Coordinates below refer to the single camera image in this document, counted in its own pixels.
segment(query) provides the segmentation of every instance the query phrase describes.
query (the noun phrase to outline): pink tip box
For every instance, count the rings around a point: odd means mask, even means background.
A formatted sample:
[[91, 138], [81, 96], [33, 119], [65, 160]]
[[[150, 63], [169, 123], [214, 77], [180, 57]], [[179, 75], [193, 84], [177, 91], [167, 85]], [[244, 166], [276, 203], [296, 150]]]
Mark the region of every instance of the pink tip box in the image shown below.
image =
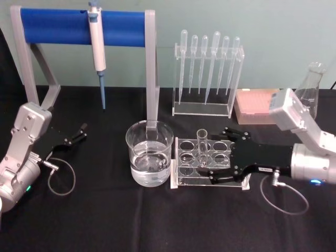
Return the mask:
[[269, 103], [279, 89], [238, 89], [235, 111], [238, 124], [275, 124], [269, 116]]

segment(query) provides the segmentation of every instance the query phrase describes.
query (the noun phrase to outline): teal wall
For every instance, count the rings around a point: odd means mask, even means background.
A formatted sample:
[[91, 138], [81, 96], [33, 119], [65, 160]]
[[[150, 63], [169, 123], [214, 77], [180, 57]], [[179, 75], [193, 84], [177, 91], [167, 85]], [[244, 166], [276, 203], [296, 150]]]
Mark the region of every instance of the teal wall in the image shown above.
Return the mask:
[[[0, 26], [17, 62], [9, 7], [86, 9], [87, 0], [21, 0], [0, 2]], [[173, 86], [173, 46], [182, 29], [192, 34], [214, 31], [239, 36], [245, 49], [240, 88], [292, 87], [304, 78], [307, 65], [328, 67], [321, 88], [336, 80], [336, 1], [332, 0], [101, 0], [106, 10], [156, 10], [160, 85]], [[98, 86], [90, 46], [43, 45], [63, 86]], [[107, 86], [143, 87], [144, 50], [107, 47]], [[45, 79], [34, 61], [36, 82]]]

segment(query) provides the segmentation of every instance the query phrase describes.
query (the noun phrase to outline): micropipette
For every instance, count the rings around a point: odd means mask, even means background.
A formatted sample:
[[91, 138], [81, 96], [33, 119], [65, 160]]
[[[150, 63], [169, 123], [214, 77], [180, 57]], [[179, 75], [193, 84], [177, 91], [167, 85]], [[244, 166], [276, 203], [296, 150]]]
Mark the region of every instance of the micropipette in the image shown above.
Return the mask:
[[98, 7], [98, 1], [92, 0], [89, 2], [90, 9], [88, 10], [90, 35], [93, 52], [94, 68], [99, 76], [101, 103], [105, 110], [105, 89], [104, 89], [104, 70], [106, 69], [105, 50], [103, 27], [101, 20], [102, 9]]

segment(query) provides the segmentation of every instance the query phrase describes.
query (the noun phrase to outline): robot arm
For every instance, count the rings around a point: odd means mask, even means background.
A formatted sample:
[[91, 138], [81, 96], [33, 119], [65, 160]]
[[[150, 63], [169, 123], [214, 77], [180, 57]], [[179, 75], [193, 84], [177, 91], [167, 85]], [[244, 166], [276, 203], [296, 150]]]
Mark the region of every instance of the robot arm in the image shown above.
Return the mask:
[[[48, 162], [50, 156], [58, 151], [68, 151], [87, 137], [84, 133], [86, 124], [70, 138], [50, 130], [45, 134], [50, 121], [51, 112], [32, 102], [20, 107], [11, 130], [11, 143], [0, 163], [0, 198], [3, 212], [11, 210], [40, 175], [39, 165], [51, 168], [50, 175], [53, 175], [58, 167]], [[39, 146], [38, 140], [43, 135], [54, 144], [50, 149], [46, 149], [45, 145]], [[33, 147], [34, 150], [37, 147], [41, 157], [32, 151]]]
[[258, 172], [336, 184], [336, 137], [319, 128], [295, 93], [285, 89], [273, 94], [269, 113], [281, 130], [291, 130], [303, 143], [258, 144], [248, 132], [226, 128], [224, 136], [235, 142], [230, 168], [207, 171], [211, 182], [241, 182], [247, 174]]
[[3, 212], [12, 209], [39, 176], [41, 159], [31, 150], [35, 141], [47, 131], [50, 121], [51, 112], [32, 102], [20, 107], [11, 130], [11, 143], [0, 163]]
[[273, 94], [269, 114], [281, 130], [295, 133], [291, 177], [336, 184], [336, 136], [322, 131], [291, 89]]

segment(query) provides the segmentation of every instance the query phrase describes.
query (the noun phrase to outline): glass flask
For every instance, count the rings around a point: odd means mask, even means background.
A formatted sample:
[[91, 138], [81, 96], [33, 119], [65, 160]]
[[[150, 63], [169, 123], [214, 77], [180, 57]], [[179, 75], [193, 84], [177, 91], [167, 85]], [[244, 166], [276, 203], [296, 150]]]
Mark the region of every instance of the glass flask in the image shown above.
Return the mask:
[[325, 71], [326, 68], [322, 63], [310, 63], [304, 81], [295, 91], [296, 96], [303, 106], [309, 109], [309, 113], [314, 119], [317, 115], [320, 81]]

